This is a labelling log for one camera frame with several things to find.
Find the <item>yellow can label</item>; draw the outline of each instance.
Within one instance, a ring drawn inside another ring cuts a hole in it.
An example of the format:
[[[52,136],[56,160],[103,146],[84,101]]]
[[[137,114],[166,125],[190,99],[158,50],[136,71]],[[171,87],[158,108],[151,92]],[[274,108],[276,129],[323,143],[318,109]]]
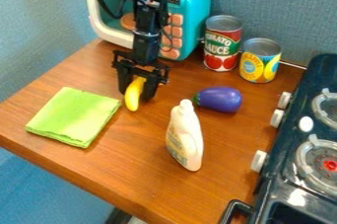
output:
[[[281,54],[259,56],[245,52],[239,64],[242,78],[254,83],[267,83],[275,78]]]
[[[269,82],[272,81],[275,78],[277,68],[279,66],[279,61],[281,58],[281,54],[275,56],[273,59],[271,59],[264,70],[263,76],[265,79]]]
[[[255,81],[263,74],[264,65],[262,60],[249,52],[242,54],[239,64],[239,74],[248,81]]]

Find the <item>tomato sauce can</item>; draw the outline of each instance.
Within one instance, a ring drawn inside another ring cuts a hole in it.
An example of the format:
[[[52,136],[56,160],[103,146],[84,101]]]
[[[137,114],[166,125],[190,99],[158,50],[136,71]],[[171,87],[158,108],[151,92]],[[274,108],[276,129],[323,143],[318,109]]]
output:
[[[242,23],[230,15],[212,16],[206,21],[204,64],[215,71],[236,67]]]
[[[281,47],[268,38],[244,42],[239,75],[253,83],[268,83],[275,78],[281,59]]]

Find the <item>yellow banana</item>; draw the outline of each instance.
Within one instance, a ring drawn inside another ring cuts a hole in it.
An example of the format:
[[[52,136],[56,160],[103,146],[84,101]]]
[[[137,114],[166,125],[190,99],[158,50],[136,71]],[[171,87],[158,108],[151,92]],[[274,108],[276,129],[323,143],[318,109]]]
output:
[[[142,77],[137,77],[128,86],[125,92],[125,105],[130,111],[137,111],[139,106],[139,98],[143,93],[144,83],[146,79]]]

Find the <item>wooden table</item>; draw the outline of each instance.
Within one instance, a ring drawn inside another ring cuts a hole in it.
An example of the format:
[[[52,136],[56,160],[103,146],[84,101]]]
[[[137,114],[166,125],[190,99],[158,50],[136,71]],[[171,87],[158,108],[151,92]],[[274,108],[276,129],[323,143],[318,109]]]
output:
[[[303,71],[281,65],[273,82],[251,84],[237,70],[206,70],[197,50],[185,61],[169,62],[169,84],[137,112],[122,106],[86,150],[25,132],[26,123],[64,86],[122,99],[110,68],[116,48],[95,40],[2,103],[0,145],[150,223],[217,223],[231,199],[251,203],[258,175],[249,170],[250,162],[256,150],[272,145],[272,112]],[[166,149],[169,112],[195,92],[220,85],[239,89],[242,107],[235,114],[196,108],[205,150],[202,169],[189,172]]]

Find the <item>black robotic arm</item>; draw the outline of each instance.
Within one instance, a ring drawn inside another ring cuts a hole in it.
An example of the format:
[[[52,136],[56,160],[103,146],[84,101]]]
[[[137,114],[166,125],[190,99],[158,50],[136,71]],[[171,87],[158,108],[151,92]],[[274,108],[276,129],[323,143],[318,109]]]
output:
[[[112,18],[118,18],[118,14],[112,14],[102,0],[98,0],[102,8]],[[169,77],[169,68],[158,61],[161,49],[162,33],[164,26],[168,24],[168,0],[133,0],[136,27],[133,31],[134,42],[131,52],[116,50],[112,67],[118,74],[119,92],[125,94],[127,87],[133,81],[134,76],[146,79],[142,93],[142,99],[152,99],[158,86],[166,84]],[[137,66],[152,66],[152,71],[147,71]]]

